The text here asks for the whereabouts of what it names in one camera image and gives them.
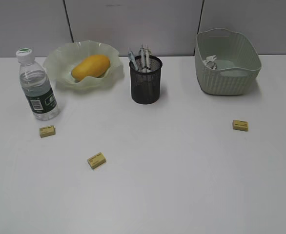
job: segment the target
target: mango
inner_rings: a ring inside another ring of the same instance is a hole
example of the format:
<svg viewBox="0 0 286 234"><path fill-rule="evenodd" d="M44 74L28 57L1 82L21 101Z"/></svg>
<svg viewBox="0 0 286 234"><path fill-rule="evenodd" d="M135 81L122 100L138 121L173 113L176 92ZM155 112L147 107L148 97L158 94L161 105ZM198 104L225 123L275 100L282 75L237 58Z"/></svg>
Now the mango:
<svg viewBox="0 0 286 234"><path fill-rule="evenodd" d="M110 61L107 56L91 55L71 71L71 76L79 81L87 76L98 78L107 71L109 64Z"/></svg>

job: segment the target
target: pen holder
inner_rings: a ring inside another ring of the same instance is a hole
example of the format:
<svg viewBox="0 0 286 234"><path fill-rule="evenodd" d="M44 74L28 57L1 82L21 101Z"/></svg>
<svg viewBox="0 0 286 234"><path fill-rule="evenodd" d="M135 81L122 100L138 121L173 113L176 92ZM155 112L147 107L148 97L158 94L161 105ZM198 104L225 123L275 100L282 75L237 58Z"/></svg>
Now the pen holder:
<svg viewBox="0 0 286 234"><path fill-rule="evenodd" d="M150 56L151 72L140 72L142 70L141 56L136 56L135 61L139 70L134 69L132 62L130 66L131 96L139 104L151 104L159 99L161 86L161 71L163 63L155 57Z"/></svg>

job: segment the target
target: yellow eraser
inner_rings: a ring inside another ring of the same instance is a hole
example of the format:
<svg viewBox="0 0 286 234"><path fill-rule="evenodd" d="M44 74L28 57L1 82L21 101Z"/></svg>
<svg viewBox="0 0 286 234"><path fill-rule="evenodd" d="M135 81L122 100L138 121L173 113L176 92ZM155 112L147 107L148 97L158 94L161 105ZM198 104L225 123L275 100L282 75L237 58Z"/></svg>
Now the yellow eraser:
<svg viewBox="0 0 286 234"><path fill-rule="evenodd" d="M55 127L54 127L54 125L40 128L39 134L40 134L41 138L42 137L46 137L46 136L48 137L48 136L51 136L51 135L55 135Z"/></svg>
<svg viewBox="0 0 286 234"><path fill-rule="evenodd" d="M97 168L101 164L105 163L106 159L102 153L98 153L97 155L94 155L93 157L88 159L88 163L90 164L92 169Z"/></svg>
<svg viewBox="0 0 286 234"><path fill-rule="evenodd" d="M233 120L233 129L248 131L248 122L240 121L240 120Z"/></svg>

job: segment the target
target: wall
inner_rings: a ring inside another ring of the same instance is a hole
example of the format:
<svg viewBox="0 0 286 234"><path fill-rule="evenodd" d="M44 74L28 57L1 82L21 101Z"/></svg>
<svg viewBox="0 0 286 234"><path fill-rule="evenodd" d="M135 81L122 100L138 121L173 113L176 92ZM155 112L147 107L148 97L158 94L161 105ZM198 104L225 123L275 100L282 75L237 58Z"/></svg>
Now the wall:
<svg viewBox="0 0 286 234"><path fill-rule="evenodd" d="M19 48L47 56L71 42L62 0L0 0L0 57L14 57Z"/></svg>
<svg viewBox="0 0 286 234"><path fill-rule="evenodd" d="M200 31L245 34L259 54L286 54L286 0L205 0Z"/></svg>
<svg viewBox="0 0 286 234"><path fill-rule="evenodd" d="M74 41L107 43L127 55L193 55L202 0L65 0Z"/></svg>

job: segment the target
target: plastic bottle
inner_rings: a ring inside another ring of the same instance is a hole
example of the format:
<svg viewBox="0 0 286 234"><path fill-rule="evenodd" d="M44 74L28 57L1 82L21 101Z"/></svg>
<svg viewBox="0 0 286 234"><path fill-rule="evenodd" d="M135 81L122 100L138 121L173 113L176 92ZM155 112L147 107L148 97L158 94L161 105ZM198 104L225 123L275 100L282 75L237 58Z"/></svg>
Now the plastic bottle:
<svg viewBox="0 0 286 234"><path fill-rule="evenodd" d="M59 114L56 99L45 70L35 62L31 49L16 52L20 63L20 84L37 119L48 120Z"/></svg>

